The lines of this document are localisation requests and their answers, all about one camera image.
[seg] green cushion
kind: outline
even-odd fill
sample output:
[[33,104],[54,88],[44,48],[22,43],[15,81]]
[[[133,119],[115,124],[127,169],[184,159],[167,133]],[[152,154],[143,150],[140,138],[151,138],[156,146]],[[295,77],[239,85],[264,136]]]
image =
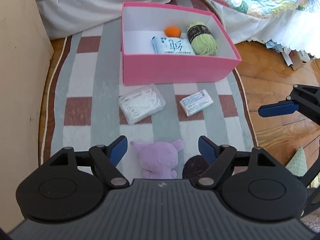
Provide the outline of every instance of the green cushion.
[[307,171],[307,161],[302,147],[299,147],[296,154],[287,164],[286,168],[293,174],[302,177]]

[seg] wooden floor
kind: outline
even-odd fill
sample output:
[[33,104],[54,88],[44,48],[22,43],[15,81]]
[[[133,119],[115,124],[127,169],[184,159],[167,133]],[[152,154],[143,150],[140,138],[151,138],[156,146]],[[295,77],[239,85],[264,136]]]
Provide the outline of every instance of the wooden floor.
[[[39,124],[39,152],[45,126],[46,95],[49,80],[62,51],[64,39],[52,41],[54,55],[48,71]],[[236,45],[242,63],[237,67],[244,84],[250,116],[259,146],[282,164],[287,164],[297,148],[302,146],[310,167],[318,158],[320,126],[299,113],[262,118],[257,110],[261,105],[285,100],[293,84],[320,86],[320,70],[312,61],[297,71],[284,63],[281,54],[257,42]]]

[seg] plush toy ear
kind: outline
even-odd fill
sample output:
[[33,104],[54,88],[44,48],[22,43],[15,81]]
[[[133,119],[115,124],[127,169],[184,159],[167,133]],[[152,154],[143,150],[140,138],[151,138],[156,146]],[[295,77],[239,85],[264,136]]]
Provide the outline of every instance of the plush toy ear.
[[132,147],[135,149],[136,152],[141,152],[143,148],[147,145],[145,143],[139,143],[135,141],[131,141],[130,144],[132,145]]
[[173,141],[171,144],[177,149],[178,152],[181,151],[184,146],[183,139],[177,139]]

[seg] green yarn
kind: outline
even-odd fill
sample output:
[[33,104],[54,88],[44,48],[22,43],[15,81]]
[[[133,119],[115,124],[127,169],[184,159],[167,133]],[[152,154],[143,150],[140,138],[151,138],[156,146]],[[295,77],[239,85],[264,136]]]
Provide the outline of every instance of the green yarn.
[[[188,31],[190,30],[190,28],[196,25],[205,26],[203,22],[194,22],[189,25]],[[209,56],[217,54],[217,43],[211,34],[202,33],[196,36],[191,42],[191,46],[197,55]]]

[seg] orange ball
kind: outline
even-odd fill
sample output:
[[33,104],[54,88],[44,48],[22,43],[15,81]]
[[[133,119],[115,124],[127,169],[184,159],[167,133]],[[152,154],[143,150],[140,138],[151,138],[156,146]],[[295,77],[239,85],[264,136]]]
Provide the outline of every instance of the orange ball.
[[181,36],[181,30],[176,26],[166,28],[164,33],[167,35],[167,37],[179,38]]

